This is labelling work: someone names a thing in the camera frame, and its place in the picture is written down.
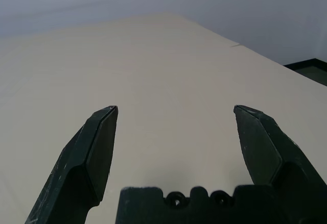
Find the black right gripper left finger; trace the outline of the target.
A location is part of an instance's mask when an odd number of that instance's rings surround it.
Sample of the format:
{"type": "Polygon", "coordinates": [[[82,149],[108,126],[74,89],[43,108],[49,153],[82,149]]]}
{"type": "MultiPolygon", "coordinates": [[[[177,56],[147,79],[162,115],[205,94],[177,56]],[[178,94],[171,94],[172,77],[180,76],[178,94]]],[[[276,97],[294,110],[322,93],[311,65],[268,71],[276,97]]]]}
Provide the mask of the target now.
{"type": "Polygon", "coordinates": [[[61,151],[26,223],[85,223],[103,200],[118,107],[94,112],[61,151]]]}

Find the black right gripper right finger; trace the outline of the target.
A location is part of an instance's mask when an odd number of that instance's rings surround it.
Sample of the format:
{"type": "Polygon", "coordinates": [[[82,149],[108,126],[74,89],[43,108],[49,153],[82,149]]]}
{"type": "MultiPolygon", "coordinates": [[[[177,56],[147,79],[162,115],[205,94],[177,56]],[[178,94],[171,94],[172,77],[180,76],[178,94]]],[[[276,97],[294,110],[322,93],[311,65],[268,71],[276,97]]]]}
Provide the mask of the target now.
{"type": "Polygon", "coordinates": [[[269,186],[291,223],[326,223],[326,183],[299,146],[264,112],[234,107],[251,179],[269,186]]]}

